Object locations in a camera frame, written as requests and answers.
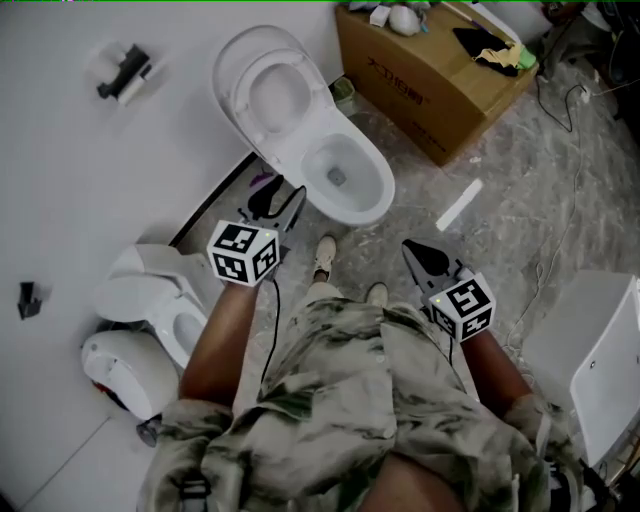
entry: camouflage shirt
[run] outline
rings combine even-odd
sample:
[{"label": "camouflage shirt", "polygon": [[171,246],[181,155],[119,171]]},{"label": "camouflage shirt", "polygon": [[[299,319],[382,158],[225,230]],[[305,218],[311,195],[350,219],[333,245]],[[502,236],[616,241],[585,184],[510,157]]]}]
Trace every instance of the camouflage shirt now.
[{"label": "camouflage shirt", "polygon": [[249,410],[167,408],[140,512],[183,510],[184,482],[197,475],[210,512],[357,510],[391,452],[440,475],[470,511],[547,510],[545,457],[579,487],[546,404],[529,396],[494,416],[465,393],[415,312],[323,299],[286,337]]}]

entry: black wall-mounted holder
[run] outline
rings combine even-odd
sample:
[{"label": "black wall-mounted holder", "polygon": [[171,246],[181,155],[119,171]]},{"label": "black wall-mounted holder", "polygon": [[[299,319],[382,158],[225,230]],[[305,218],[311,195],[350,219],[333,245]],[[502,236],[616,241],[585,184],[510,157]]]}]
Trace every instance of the black wall-mounted holder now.
[{"label": "black wall-mounted holder", "polygon": [[20,283],[20,302],[18,302],[18,311],[20,319],[31,318],[40,313],[42,300],[35,297],[35,283]]},{"label": "black wall-mounted holder", "polygon": [[107,99],[113,96],[118,99],[122,90],[133,80],[149,62],[149,56],[135,44],[126,53],[125,59],[118,64],[120,72],[110,84],[104,82],[98,86],[98,94],[101,98]]}]

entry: forearm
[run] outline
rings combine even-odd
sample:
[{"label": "forearm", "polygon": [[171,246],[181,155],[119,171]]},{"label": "forearm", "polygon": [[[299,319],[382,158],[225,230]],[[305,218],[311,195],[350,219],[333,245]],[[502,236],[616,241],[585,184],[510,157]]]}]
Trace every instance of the forearm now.
[{"label": "forearm", "polygon": [[184,371],[180,398],[233,404],[257,296],[258,287],[226,285]]},{"label": "forearm", "polygon": [[480,402],[501,418],[513,403],[533,393],[488,329],[462,343]]}]

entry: yellow cloth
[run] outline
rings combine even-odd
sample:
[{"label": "yellow cloth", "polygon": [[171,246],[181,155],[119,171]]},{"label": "yellow cloth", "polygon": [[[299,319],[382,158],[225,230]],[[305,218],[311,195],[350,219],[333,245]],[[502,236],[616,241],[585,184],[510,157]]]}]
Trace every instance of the yellow cloth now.
[{"label": "yellow cloth", "polygon": [[520,43],[512,43],[511,41],[507,42],[507,46],[510,48],[504,48],[499,52],[494,50],[489,50],[485,48],[480,52],[480,55],[474,57],[473,60],[479,59],[480,57],[488,60],[489,62],[498,62],[502,64],[503,68],[507,66],[517,66],[520,61],[520,53],[522,52],[522,45]]}]

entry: beige shoe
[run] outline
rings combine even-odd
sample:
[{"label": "beige shoe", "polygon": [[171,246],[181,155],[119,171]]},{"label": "beige shoe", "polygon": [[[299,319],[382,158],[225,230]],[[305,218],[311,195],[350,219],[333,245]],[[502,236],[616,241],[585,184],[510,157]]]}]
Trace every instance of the beige shoe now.
[{"label": "beige shoe", "polygon": [[323,272],[327,276],[327,281],[331,275],[331,265],[336,258],[336,239],[331,235],[324,235],[318,248],[316,249],[316,262],[313,268],[313,275]]},{"label": "beige shoe", "polygon": [[387,289],[387,285],[381,282],[375,283],[369,288],[365,302],[372,306],[386,308],[389,303],[389,290]]}]

